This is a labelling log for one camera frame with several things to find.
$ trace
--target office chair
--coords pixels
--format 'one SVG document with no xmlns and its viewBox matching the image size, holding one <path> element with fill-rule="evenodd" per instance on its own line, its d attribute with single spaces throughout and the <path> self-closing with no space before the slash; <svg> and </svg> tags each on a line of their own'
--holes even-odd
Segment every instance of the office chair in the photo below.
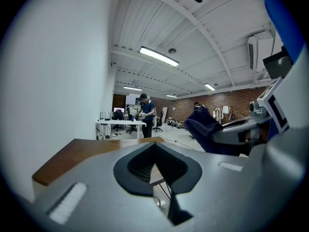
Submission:
<svg viewBox="0 0 309 232">
<path fill-rule="evenodd" d="M 163 131 L 161 128 L 159 128 L 159 126 L 162 126 L 162 117 L 163 117 L 164 112 L 161 112 L 161 117 L 159 119 L 159 121 L 156 123 L 156 127 L 153 128 L 153 130 L 155 130 L 155 132 L 158 132 L 158 130 Z"/>
<path fill-rule="evenodd" d="M 114 120 L 123 120 L 124 119 L 124 113 L 121 112 L 120 109 L 117 109 L 115 112 L 114 112 L 114 116 L 113 116 Z M 114 126 L 114 129 L 117 128 L 117 131 L 119 129 L 119 125 L 115 125 Z"/>
<path fill-rule="evenodd" d="M 130 107 L 128 107 L 126 110 L 127 110 L 127 118 L 128 118 L 128 120 L 131 120 L 132 117 L 133 117 L 133 115 L 130 114 Z M 130 127 L 131 127 L 131 128 L 127 130 L 127 132 L 130 132 L 130 134 L 131 134 L 133 131 L 137 131 L 135 125 L 134 125 L 134 126 L 132 125 L 132 126 L 130 126 Z"/>
</svg>

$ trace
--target air conditioner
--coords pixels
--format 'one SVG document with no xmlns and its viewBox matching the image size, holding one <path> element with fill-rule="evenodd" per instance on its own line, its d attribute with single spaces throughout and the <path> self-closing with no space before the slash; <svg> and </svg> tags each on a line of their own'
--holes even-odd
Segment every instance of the air conditioner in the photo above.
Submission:
<svg viewBox="0 0 309 232">
<path fill-rule="evenodd" d="M 257 33 L 248 39 L 250 69 L 255 73 L 265 70 L 263 59 L 271 56 L 274 37 L 269 31 Z"/>
</svg>

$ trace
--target ceiling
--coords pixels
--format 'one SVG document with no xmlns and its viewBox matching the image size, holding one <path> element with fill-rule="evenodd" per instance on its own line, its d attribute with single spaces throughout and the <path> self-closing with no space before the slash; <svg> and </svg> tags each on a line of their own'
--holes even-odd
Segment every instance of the ceiling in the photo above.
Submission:
<svg viewBox="0 0 309 232">
<path fill-rule="evenodd" d="M 270 29 L 264 0 L 119 0 L 112 38 L 115 90 L 139 87 L 152 96 L 180 98 L 208 92 L 205 83 L 218 91 L 255 87 L 247 41 Z M 141 46 L 180 64 L 156 61 L 139 53 Z M 169 54 L 170 48 L 177 52 Z"/>
</svg>

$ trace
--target dark pants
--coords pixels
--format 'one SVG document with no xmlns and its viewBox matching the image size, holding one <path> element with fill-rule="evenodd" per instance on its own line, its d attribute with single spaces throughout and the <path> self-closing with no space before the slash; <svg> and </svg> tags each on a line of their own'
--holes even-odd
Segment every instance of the dark pants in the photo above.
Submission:
<svg viewBox="0 0 309 232">
<path fill-rule="evenodd" d="M 153 127 L 153 121 L 152 120 L 143 120 L 144 123 L 147 125 L 142 125 L 141 130 L 143 131 L 144 138 L 151 137 L 151 130 Z"/>
</svg>

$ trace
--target white desk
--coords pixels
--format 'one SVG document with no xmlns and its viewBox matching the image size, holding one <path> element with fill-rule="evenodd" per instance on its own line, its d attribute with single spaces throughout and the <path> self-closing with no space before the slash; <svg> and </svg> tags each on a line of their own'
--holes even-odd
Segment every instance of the white desk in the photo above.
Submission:
<svg viewBox="0 0 309 232">
<path fill-rule="evenodd" d="M 131 120 L 104 120 L 101 119 L 100 121 L 96 122 L 96 125 L 103 125 L 104 131 L 105 126 L 107 125 L 129 125 L 129 126 L 137 126 L 137 138 L 140 138 L 140 126 L 146 125 L 146 123 L 141 121 L 131 121 Z"/>
</svg>

